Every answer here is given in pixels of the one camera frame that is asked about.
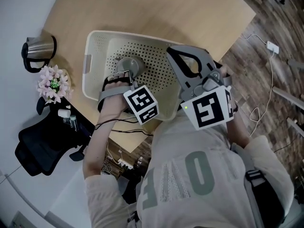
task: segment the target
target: pink flower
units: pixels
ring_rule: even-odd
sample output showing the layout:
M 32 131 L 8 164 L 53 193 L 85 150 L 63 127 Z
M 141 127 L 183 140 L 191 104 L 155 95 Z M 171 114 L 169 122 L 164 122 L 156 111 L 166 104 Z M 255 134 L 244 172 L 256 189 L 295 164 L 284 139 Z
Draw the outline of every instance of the pink flower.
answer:
M 41 75 L 45 75 L 47 71 L 49 71 L 48 66 L 44 66 L 44 67 L 40 70 L 40 74 L 41 74 Z
M 37 91 L 39 92 L 39 97 L 41 97 L 42 95 L 46 95 L 46 88 L 43 86 L 43 87 L 39 87 L 37 89 Z
M 49 71 L 45 71 L 45 74 L 40 75 L 40 77 L 45 81 L 53 79 L 53 76 L 50 75 Z
M 46 104 L 47 104 L 47 103 L 52 103 L 52 102 L 54 102 L 52 99 L 48 99 L 48 100 L 46 101 Z
M 64 97 L 67 94 L 66 93 L 67 88 L 68 88 L 67 86 L 61 85 L 60 88 L 59 88 L 59 91 L 57 92 L 57 95 L 59 97 Z
M 41 80 L 40 82 L 38 82 L 38 86 L 39 88 L 43 88 L 46 86 L 47 81 L 45 79 Z
M 63 76 L 63 75 L 60 76 L 59 85 L 68 86 L 67 75 L 66 76 Z
M 54 104 L 56 104 L 56 102 L 59 102 L 59 103 L 61 102 L 61 99 L 60 99 L 59 96 L 56 96 L 56 97 L 55 97 Z
M 53 97 L 57 97 L 56 90 L 52 89 L 51 87 L 48 87 L 46 90 L 46 97 L 50 97 L 51 99 Z
M 68 91 L 67 91 L 67 95 L 66 95 L 66 98 L 68 100 L 72 99 L 72 93 L 73 93 L 74 89 L 71 89 L 70 87 L 68 88 Z
M 59 78 L 63 73 L 63 71 L 61 69 L 58 69 L 57 65 L 55 65 L 54 67 L 50 67 L 49 70 L 50 70 L 50 73 L 53 76 L 55 76 L 55 78 Z

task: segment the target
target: perforated basket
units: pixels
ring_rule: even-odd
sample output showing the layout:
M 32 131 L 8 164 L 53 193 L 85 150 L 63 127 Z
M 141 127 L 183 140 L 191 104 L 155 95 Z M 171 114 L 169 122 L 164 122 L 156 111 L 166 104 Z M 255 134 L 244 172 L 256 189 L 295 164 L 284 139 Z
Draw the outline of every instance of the perforated basket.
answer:
M 117 72 L 116 58 L 138 56 L 146 70 L 136 80 L 145 84 L 159 104 L 157 119 L 175 117 L 181 87 L 166 58 L 166 49 L 180 43 L 160 38 L 115 31 L 92 31 L 86 40 L 82 91 L 98 101 L 105 78 Z

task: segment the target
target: stainless steel kettle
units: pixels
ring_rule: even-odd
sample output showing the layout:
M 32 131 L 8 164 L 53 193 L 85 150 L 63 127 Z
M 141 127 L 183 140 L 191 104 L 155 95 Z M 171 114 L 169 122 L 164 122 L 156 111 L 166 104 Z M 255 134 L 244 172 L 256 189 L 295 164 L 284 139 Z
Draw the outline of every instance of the stainless steel kettle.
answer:
M 56 49 L 57 42 L 54 36 L 28 37 L 21 51 L 25 69 L 30 73 L 38 73 L 42 67 L 49 64 Z M 44 62 L 44 64 L 41 68 L 35 68 L 31 66 L 31 62 Z

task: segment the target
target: charger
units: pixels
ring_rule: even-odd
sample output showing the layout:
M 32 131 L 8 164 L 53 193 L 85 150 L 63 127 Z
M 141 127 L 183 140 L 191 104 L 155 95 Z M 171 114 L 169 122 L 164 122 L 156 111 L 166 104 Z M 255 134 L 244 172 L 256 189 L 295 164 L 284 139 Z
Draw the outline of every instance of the charger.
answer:
M 266 46 L 268 50 L 273 51 L 276 54 L 279 54 L 280 48 L 276 44 L 268 41 Z

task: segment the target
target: power strip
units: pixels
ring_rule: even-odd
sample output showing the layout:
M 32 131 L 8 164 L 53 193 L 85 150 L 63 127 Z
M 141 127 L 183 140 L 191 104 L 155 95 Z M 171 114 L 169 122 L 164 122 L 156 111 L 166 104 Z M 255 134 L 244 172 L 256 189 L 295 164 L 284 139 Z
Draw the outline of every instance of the power strip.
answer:
M 279 54 L 280 48 L 276 44 L 268 41 L 266 46 L 268 50 L 273 51 L 276 54 Z
M 126 166 L 129 170 L 133 169 L 133 166 L 125 162 L 123 159 L 119 159 L 118 163 L 121 167 Z

